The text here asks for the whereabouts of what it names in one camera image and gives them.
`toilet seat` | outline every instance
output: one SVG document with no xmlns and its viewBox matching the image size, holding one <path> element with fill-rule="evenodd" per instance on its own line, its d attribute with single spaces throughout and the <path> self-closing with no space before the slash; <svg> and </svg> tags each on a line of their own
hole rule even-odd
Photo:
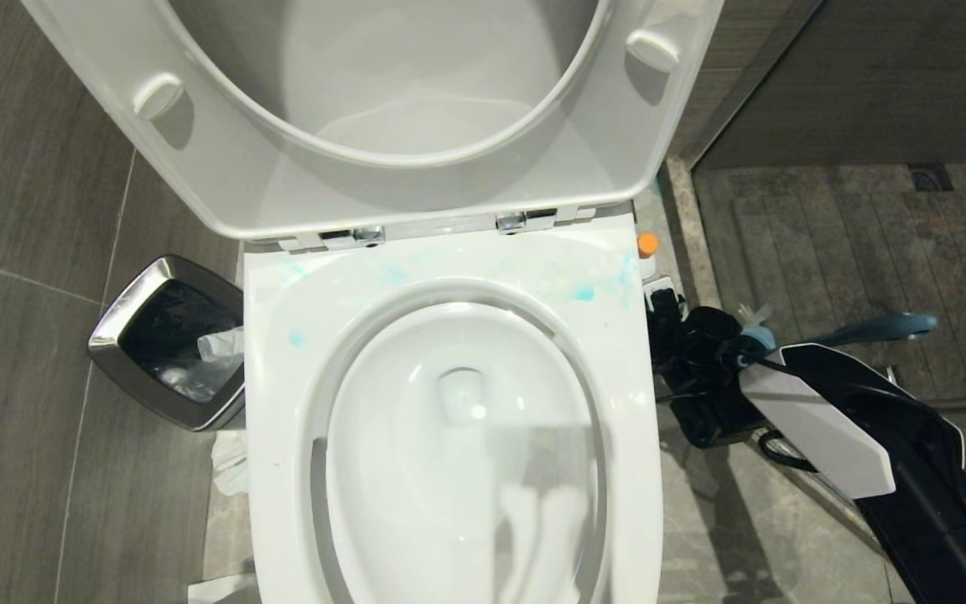
<svg viewBox="0 0 966 604">
<path fill-rule="evenodd" d="M 338 392 L 344 376 L 352 374 L 353 364 L 367 356 L 369 346 L 381 347 L 384 340 L 411 331 L 398 328 L 399 321 L 426 325 L 413 317 L 441 314 L 449 303 L 484 306 L 491 314 L 488 320 L 513 313 L 507 320 L 517 326 L 511 329 L 522 332 L 525 341 L 535 341 L 540 358 L 551 355 L 543 344 L 552 353 L 560 351 L 566 360 L 543 364 L 561 376 L 548 383 L 563 381 L 568 393 L 579 391 L 583 401 L 559 405 L 551 409 L 556 416 L 543 414 L 534 422 L 547 424 L 549 419 L 551 424 L 590 427 L 601 443 L 595 456 L 597 492 L 590 494 L 591 505 L 585 505 L 598 515 L 598 531 L 591 535 L 598 543 L 576 559 L 586 574 L 574 582 L 570 565 L 559 565 L 542 566 L 538 575 L 553 578 L 561 587 L 586 584 L 597 590 L 586 594 L 587 601 L 598 601 L 605 590 L 610 590 L 606 595 L 611 601 L 656 596 L 661 479 L 633 232 L 632 214 L 624 211 L 513 237 L 478 231 L 342 252 L 247 253 L 245 371 L 249 400 L 261 401 L 249 404 L 248 424 L 263 435 L 250 437 L 249 445 L 252 538 L 265 601 L 451 601 L 433 591 L 424 592 L 430 593 L 429 599 L 421 599 L 421 593 L 392 589 L 392 580 L 376 580 L 369 574 L 373 566 L 369 569 L 360 560 L 359 548 L 345 550 L 345 540 L 353 539 L 349 524 L 360 520 L 348 500 L 350 492 L 359 491 L 345 482 L 327 487 L 326 493 L 312 490 L 330 485 L 327 476 L 323 481 L 312 476 L 340 463 L 336 439 L 338 422 L 345 417 L 339 417 L 335 405 L 342 402 Z M 515 498 L 519 492 L 506 496 Z M 542 505 L 544 498 L 537 501 Z M 560 502 L 554 505 L 561 508 Z M 317 516 L 329 520 L 317 524 Z M 373 527 L 375 519 L 365 520 L 361 527 Z M 385 555 L 411 550 L 398 549 L 394 539 L 375 546 Z M 514 551 L 513 557 L 519 554 Z M 392 577 L 405 576 L 410 569 L 426 578 L 445 576 L 417 555 L 403 555 L 396 562 Z M 598 576 L 588 572 L 593 567 Z M 506 583 L 517 581 L 514 575 L 511 570 Z M 560 593 L 571 597 L 568 601 L 580 601 L 572 592 Z M 500 594 L 457 592 L 454 601 L 474 601 L 473 596 L 505 601 L 498 599 Z"/>
</svg>

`toilet lid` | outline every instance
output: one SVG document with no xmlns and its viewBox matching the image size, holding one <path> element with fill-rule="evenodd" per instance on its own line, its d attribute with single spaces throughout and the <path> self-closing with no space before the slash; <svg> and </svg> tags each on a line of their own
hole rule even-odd
<svg viewBox="0 0 966 604">
<path fill-rule="evenodd" d="M 415 310 L 365 344 L 335 398 L 330 572 L 356 604 L 580 601 L 599 574 L 580 563 L 604 520 L 595 452 L 578 375 L 529 318 Z"/>
<path fill-rule="evenodd" d="M 23 2 L 185 203 L 242 240 L 628 200 L 721 7 Z"/>
</svg>

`toilet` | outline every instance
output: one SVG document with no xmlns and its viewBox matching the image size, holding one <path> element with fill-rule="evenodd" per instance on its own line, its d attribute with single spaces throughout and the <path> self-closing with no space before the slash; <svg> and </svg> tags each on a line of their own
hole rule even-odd
<svg viewBox="0 0 966 604">
<path fill-rule="evenodd" d="M 266 604 L 654 601 L 636 223 L 721 0 L 24 0 L 245 243 Z"/>
</svg>

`stainless steel trash can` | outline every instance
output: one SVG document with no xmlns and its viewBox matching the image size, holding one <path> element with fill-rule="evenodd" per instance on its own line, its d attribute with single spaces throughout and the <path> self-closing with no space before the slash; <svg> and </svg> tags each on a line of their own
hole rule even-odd
<svg viewBox="0 0 966 604">
<path fill-rule="evenodd" d="M 206 362 L 196 339 L 236 328 L 244 294 L 178 256 L 154 260 L 107 307 L 92 361 L 158 416 L 193 432 L 244 428 L 242 356 Z"/>
</svg>

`toilet bowl water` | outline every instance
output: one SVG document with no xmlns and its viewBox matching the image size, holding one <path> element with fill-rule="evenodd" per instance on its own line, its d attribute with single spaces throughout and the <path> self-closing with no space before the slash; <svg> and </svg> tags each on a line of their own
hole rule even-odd
<svg viewBox="0 0 966 604">
<path fill-rule="evenodd" d="M 330 418 L 330 524 L 353 601 L 577 601 L 599 520 L 588 404 L 563 352 L 512 310 L 446 303 L 383 328 Z"/>
</svg>

